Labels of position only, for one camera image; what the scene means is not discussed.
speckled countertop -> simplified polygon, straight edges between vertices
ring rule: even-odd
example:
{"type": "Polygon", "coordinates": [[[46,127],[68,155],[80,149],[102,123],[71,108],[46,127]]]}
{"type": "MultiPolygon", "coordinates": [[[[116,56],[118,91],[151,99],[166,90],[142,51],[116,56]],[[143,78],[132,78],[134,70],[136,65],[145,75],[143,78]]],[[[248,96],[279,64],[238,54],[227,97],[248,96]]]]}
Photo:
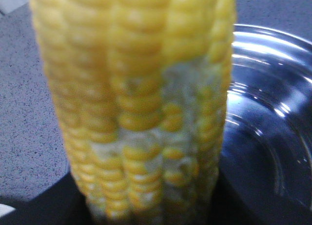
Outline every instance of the speckled countertop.
{"type": "MultiPolygon", "coordinates": [[[[238,23],[312,41],[312,0],[237,0],[238,23]]],[[[30,11],[0,18],[0,203],[18,206],[68,171],[30,11]]]]}

corn cob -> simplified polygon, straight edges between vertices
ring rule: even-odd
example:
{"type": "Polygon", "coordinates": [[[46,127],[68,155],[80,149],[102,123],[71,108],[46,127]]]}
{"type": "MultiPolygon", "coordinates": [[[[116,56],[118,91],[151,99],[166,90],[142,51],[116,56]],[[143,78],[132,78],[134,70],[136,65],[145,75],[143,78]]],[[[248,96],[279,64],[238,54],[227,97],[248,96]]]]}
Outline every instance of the corn cob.
{"type": "Polygon", "coordinates": [[[186,224],[218,176],[234,0],[31,0],[71,173],[102,224],[186,224]]]}

